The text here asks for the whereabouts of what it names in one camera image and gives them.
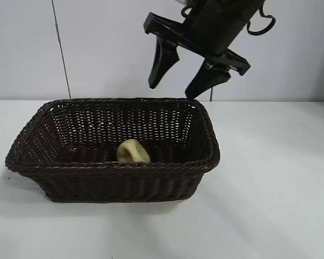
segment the basket rim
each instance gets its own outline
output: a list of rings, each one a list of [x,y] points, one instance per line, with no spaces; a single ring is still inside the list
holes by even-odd
[[[152,163],[144,163],[144,162],[117,162],[117,161],[108,161],[108,162],[52,162],[52,163],[26,163],[22,162],[19,159],[23,142],[26,137],[31,134],[33,129],[38,125],[40,118],[50,109],[51,106],[57,105],[58,103],[83,103],[83,102],[99,102],[99,101],[122,101],[122,102],[180,102],[180,103],[193,103],[197,108],[199,108],[203,114],[204,121],[206,123],[206,128],[208,130],[207,134],[209,134],[212,144],[211,156],[206,157],[201,160],[196,161],[188,161],[184,163],[164,163],[164,162],[152,162]],[[206,171],[210,171],[220,161],[220,150],[218,146],[218,142],[215,137],[215,133],[213,131],[212,123],[209,119],[208,113],[204,106],[197,100],[187,100],[186,98],[76,98],[76,99],[59,99],[45,103],[41,108],[38,109],[36,114],[31,118],[31,120],[24,126],[21,130],[15,141],[13,142],[9,153],[6,156],[5,164],[7,168],[15,172],[25,171],[26,168],[35,168],[35,169],[111,169],[111,168],[121,168],[121,169],[165,169],[165,168],[173,168],[173,169],[196,169],[202,168]]]

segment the white wall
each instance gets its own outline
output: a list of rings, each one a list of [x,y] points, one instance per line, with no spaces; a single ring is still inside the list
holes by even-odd
[[[156,37],[144,32],[148,13],[182,21],[174,0],[55,0],[73,97],[184,97],[201,57],[179,49],[180,61],[155,90],[147,79]],[[209,92],[199,97],[209,100]]]
[[[147,78],[155,36],[152,11],[182,21],[174,0],[55,0],[73,97],[183,97],[201,57],[179,48],[180,62],[156,90]],[[275,28],[243,31],[231,49],[252,68],[214,89],[214,100],[324,100],[324,0],[267,0]],[[252,29],[268,20],[254,17]],[[67,88],[49,0],[0,1],[0,98],[66,98]],[[209,92],[199,99],[207,100]]]
[[[324,0],[267,0],[265,13],[277,18],[269,33],[243,31],[231,46],[251,69],[232,72],[214,100],[324,100]],[[251,29],[268,22],[256,14]]]
[[[0,99],[67,96],[51,2],[0,0]]]

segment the wicker basket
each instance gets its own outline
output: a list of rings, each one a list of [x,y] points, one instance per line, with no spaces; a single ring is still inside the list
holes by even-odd
[[[137,139],[151,163],[118,163]],[[43,105],[14,141],[6,166],[57,202],[186,199],[220,160],[203,105],[186,99],[72,99]]]

